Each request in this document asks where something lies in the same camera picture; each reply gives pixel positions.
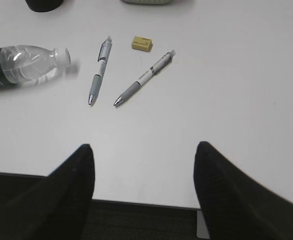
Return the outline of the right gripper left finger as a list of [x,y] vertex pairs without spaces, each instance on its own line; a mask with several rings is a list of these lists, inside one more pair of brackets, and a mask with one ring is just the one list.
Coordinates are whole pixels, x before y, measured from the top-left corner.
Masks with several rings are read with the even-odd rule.
[[95,163],[82,144],[50,175],[0,205],[0,240],[79,240],[95,187]]

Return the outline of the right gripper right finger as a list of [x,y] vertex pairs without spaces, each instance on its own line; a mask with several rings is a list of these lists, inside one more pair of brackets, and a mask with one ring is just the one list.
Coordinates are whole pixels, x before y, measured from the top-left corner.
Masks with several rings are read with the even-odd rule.
[[212,240],[293,240],[293,203],[246,175],[209,142],[194,158],[193,181]]

